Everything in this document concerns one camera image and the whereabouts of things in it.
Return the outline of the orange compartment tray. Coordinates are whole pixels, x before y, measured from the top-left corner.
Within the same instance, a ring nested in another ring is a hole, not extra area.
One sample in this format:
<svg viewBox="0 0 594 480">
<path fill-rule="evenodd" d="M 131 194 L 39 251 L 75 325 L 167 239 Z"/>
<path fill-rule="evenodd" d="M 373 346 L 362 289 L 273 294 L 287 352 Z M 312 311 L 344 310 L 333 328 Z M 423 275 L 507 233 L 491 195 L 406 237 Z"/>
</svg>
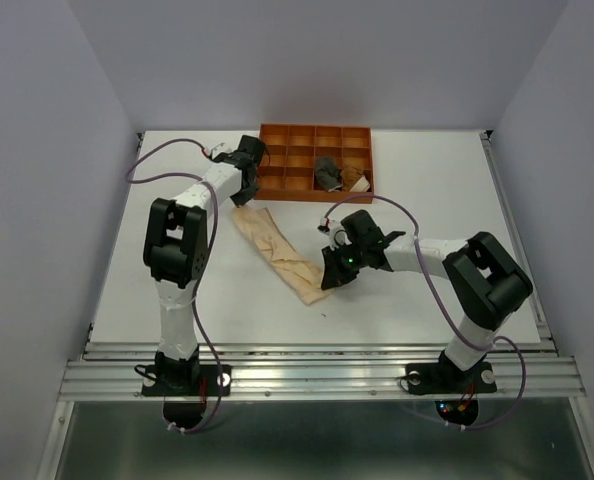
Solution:
<svg viewBox="0 0 594 480">
<path fill-rule="evenodd" d="M 359 203 L 372 201 L 370 128 L 265 123 L 260 126 L 259 138 L 266 144 L 267 153 L 259 170 L 258 200 L 330 203 L 359 194 Z M 346 165 L 363 168 L 371 189 L 365 193 L 323 190 L 315 180 L 315 160 L 326 156 L 333 157 L 340 170 Z"/>
</svg>

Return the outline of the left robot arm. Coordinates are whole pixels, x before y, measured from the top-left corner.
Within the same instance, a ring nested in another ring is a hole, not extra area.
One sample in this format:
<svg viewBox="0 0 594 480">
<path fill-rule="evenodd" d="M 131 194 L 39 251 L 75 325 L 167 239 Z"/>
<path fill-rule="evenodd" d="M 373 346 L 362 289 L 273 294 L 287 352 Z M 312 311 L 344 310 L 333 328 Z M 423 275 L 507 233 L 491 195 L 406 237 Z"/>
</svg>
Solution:
<svg viewBox="0 0 594 480">
<path fill-rule="evenodd" d="M 211 255 L 219 207 L 230 200 L 245 205 L 259 190 L 258 167 L 266 145 L 244 135 L 232 152 L 210 158 L 211 166 L 195 183 L 171 199 L 157 198 L 150 207 L 143 248 L 159 299 L 160 342 L 152 365 L 135 367 L 147 397 L 227 395 L 230 367 L 215 350 L 214 362 L 199 359 L 196 334 L 205 330 L 197 319 L 196 297 Z"/>
</svg>

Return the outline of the peach underwear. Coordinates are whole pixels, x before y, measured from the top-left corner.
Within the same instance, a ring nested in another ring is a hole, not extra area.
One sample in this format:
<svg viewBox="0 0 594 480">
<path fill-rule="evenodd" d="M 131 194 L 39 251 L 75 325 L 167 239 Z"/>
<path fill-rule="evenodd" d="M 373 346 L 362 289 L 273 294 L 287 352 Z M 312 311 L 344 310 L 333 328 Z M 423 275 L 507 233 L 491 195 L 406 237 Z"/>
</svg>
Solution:
<svg viewBox="0 0 594 480">
<path fill-rule="evenodd" d="M 239 232 L 305 305 L 331 294 L 321 288 L 323 270 L 297 252 L 267 208 L 236 207 L 231 218 Z"/>
</svg>

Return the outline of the dark grey underwear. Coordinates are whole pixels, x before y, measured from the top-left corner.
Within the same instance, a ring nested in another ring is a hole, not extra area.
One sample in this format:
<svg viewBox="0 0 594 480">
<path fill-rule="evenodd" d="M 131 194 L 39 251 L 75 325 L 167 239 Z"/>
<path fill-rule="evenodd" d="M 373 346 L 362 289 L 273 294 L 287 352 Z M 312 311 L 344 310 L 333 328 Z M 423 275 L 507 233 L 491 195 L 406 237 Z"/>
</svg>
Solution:
<svg viewBox="0 0 594 480">
<path fill-rule="evenodd" d="M 317 157 L 315 160 L 315 180 L 327 192 L 342 189 L 341 170 L 336 165 L 333 157 Z"/>
</svg>

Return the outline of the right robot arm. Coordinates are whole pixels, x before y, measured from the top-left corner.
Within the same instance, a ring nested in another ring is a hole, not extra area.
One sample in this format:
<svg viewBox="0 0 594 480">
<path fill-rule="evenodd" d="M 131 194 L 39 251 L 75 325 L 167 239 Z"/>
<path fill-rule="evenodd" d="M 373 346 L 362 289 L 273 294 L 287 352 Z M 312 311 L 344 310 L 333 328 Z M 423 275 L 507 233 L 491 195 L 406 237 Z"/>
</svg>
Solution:
<svg viewBox="0 0 594 480">
<path fill-rule="evenodd" d="M 452 286 L 463 317 L 449 324 L 453 337 L 435 362 L 407 366 L 403 379 L 409 393 L 495 391 L 494 380 L 482 376 L 492 371 L 484 359 L 502 325 L 532 295 L 533 285 L 494 235 L 437 240 L 384 233 L 365 210 L 341 221 L 322 218 L 318 229 L 328 238 L 322 250 L 324 290 L 354 281 L 363 268 L 419 273 L 426 282 L 441 278 Z"/>
</svg>

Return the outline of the brown underwear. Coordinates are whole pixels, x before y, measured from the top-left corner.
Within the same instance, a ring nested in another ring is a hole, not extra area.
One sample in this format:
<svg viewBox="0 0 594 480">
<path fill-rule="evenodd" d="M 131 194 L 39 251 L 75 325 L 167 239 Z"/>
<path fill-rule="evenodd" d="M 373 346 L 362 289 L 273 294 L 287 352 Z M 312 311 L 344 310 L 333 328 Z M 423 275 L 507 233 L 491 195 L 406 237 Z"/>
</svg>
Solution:
<svg viewBox="0 0 594 480">
<path fill-rule="evenodd" d="M 346 165 L 342 168 L 340 177 L 343 191 L 365 193 L 371 189 L 363 168 Z"/>
</svg>

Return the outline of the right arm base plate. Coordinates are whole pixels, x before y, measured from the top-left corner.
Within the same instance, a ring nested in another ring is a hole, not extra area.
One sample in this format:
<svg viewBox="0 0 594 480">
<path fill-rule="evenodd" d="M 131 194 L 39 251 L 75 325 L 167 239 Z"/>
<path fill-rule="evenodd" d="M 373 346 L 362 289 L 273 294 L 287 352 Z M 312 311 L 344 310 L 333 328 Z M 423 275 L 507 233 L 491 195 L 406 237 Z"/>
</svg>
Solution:
<svg viewBox="0 0 594 480">
<path fill-rule="evenodd" d="M 480 362 L 469 370 L 462 371 L 449 364 L 408 364 L 402 377 L 407 391 L 416 396 L 470 393 L 489 394 L 497 391 L 492 366 Z"/>
</svg>

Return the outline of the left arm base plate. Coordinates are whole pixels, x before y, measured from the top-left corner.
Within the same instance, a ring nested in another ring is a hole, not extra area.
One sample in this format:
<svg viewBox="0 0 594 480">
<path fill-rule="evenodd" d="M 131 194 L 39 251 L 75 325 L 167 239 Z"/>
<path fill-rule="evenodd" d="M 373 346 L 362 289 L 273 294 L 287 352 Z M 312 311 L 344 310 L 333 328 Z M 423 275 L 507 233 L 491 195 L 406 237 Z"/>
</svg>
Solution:
<svg viewBox="0 0 594 480">
<path fill-rule="evenodd" d="M 155 365 L 137 364 L 134 371 L 142 379 L 141 395 L 144 397 L 199 397 L 229 396 L 232 366 L 201 364 L 196 380 L 164 381 L 158 378 Z"/>
</svg>

